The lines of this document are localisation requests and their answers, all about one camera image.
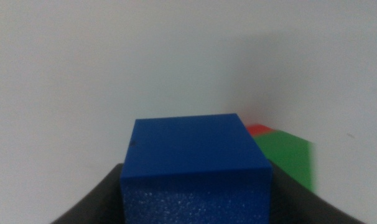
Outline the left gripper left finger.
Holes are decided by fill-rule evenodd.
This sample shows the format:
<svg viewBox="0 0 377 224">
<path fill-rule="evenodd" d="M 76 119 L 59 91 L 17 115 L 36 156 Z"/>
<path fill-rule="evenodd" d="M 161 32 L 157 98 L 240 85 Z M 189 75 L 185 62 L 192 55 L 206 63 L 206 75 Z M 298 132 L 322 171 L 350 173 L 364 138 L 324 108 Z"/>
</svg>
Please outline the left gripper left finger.
<svg viewBox="0 0 377 224">
<path fill-rule="evenodd" d="M 52 224 L 125 223 L 119 184 L 122 169 L 123 164 L 117 164 L 94 189 Z"/>
</svg>

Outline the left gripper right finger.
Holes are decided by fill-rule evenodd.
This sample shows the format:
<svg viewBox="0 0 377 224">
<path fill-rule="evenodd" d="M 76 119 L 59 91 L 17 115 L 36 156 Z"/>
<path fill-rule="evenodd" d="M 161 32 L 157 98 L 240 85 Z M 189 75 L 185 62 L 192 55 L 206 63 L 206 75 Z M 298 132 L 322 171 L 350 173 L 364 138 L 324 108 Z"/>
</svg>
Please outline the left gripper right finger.
<svg viewBox="0 0 377 224">
<path fill-rule="evenodd" d="M 294 180 L 275 163 L 269 223 L 272 224 L 363 224 L 329 204 Z"/>
</svg>

